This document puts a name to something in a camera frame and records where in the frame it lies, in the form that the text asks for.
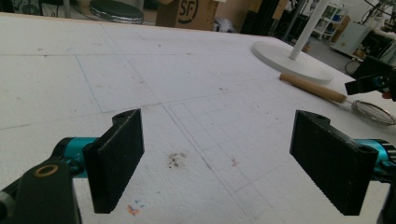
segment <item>cable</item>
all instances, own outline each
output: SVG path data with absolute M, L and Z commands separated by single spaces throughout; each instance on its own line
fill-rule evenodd
M 382 12 L 382 13 L 385 13 L 385 14 L 387 14 L 387 15 L 389 15 L 389 16 L 392 16 L 392 15 L 389 14 L 388 12 L 386 12 L 386 11 L 382 10 L 381 8 L 379 8 L 379 7 L 375 6 L 375 5 L 373 5 L 372 3 L 368 2 L 367 0 L 364 0 L 364 2 L 368 3 L 371 7 L 376 8 L 378 11 L 380 11 L 380 12 Z
M 47 12 L 47 10 L 44 8 L 44 5 L 47 5 L 47 9 L 50 10 L 50 14 Z M 48 4 L 43 4 L 43 8 L 46 11 L 46 16 L 50 16 L 50 17 L 55 17 L 55 12 L 53 12 L 52 7 Z
M 374 8 L 372 7 L 372 8 L 370 8 L 370 9 L 368 9 L 368 10 L 364 13 L 364 15 L 361 17 L 361 23 L 362 23 L 362 24 L 366 23 L 366 22 L 369 20 L 370 14 L 369 14 L 369 16 L 366 17 L 365 20 L 363 20 L 363 18 L 364 18 L 364 17 L 367 15 L 367 13 L 369 13 L 371 10 L 374 10 Z

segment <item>black letter logo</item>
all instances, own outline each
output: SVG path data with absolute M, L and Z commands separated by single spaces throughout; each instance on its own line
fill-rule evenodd
M 182 0 L 180 4 L 180 12 L 178 13 L 178 22 L 187 24 L 194 20 L 198 12 L 198 0 Z

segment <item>white round stand base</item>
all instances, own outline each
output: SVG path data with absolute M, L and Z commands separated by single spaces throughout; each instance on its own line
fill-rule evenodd
M 253 44 L 252 52 L 267 65 L 281 73 L 328 84 L 332 80 L 333 68 L 301 52 L 296 60 L 289 58 L 293 47 L 275 41 L 259 41 Z

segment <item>wooden handle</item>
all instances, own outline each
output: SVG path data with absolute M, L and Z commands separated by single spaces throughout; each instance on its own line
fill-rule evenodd
M 288 74 L 281 74 L 279 77 L 280 80 L 285 80 L 287 82 L 289 82 L 291 85 L 298 87 L 304 91 L 308 91 L 310 93 L 315 94 L 318 97 L 321 97 L 323 99 L 326 100 L 331 100 L 331 101 L 335 101 L 339 104 L 343 104 L 347 97 L 338 92 L 338 91 L 333 91 L 330 90 L 326 87 L 320 86 L 316 83 L 301 79 L 301 78 L 297 78 Z

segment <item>black tool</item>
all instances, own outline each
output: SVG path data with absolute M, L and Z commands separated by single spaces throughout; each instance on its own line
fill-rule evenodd
M 348 95 L 390 91 L 392 100 L 396 101 L 396 70 L 392 65 L 367 56 L 352 77 L 356 80 L 345 84 Z
M 99 138 L 65 138 L 46 161 L 0 191 L 0 223 L 82 223 L 72 178 L 88 175 L 95 213 L 110 213 L 144 153 L 140 109 Z
M 360 214 L 371 180 L 390 183 L 378 223 L 396 223 L 396 148 L 388 142 L 352 139 L 329 119 L 297 110 L 290 154 L 346 216 Z

